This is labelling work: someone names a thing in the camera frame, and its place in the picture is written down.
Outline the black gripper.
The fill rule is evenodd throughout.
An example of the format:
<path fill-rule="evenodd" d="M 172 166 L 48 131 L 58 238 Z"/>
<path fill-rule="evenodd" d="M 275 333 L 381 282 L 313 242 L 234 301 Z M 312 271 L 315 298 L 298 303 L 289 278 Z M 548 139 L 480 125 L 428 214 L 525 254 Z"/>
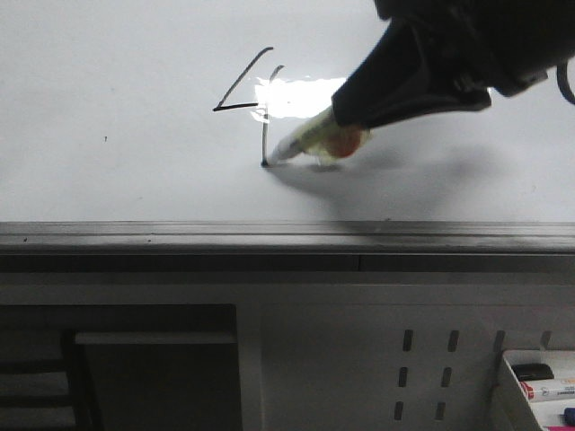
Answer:
<path fill-rule="evenodd" d="M 563 97 L 573 96 L 572 1 L 376 1 L 392 19 L 373 50 L 332 96 L 341 127 L 378 128 L 425 115 L 491 106 L 490 86 L 523 92 L 556 68 Z M 479 84 L 463 84 L 467 72 Z"/>

